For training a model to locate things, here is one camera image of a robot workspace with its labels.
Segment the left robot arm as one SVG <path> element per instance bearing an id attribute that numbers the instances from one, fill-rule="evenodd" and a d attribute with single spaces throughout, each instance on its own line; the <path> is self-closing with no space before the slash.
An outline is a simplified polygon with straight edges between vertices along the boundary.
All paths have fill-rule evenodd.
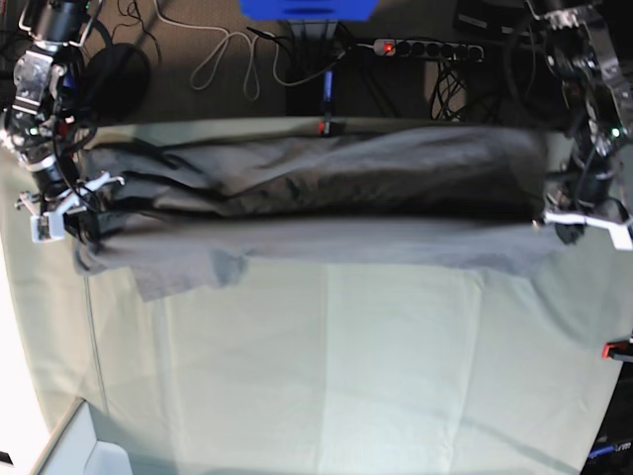
<path id="1" fill-rule="evenodd" d="M 556 116 L 529 106 L 513 71 L 524 32 L 539 35 L 546 64 L 562 86 L 567 109 Z M 564 244 L 586 229 L 608 232 L 617 250 L 632 248 L 632 213 L 625 204 L 617 153 L 632 141 L 632 85 L 596 1 L 529 1 L 502 53 L 507 90 L 517 109 L 541 130 L 561 129 L 573 147 L 562 169 L 546 176 L 538 225 L 554 227 Z"/>

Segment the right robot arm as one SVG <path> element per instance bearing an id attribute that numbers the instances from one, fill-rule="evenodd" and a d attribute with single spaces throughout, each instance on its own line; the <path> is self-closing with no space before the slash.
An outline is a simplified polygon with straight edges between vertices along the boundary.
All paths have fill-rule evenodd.
<path id="1" fill-rule="evenodd" d="M 103 40 L 105 70 L 112 69 L 102 7 L 100 1 L 29 1 L 19 18 L 31 43 L 14 66 L 15 96 L 1 114 L 1 145 L 37 186 L 16 202 L 30 213 L 35 243 L 94 240 L 106 210 L 104 189 L 125 182 L 110 172 L 89 177 L 78 162 L 98 130 L 92 102 L 107 79 L 106 72 L 85 74 L 81 53 L 92 33 Z"/>

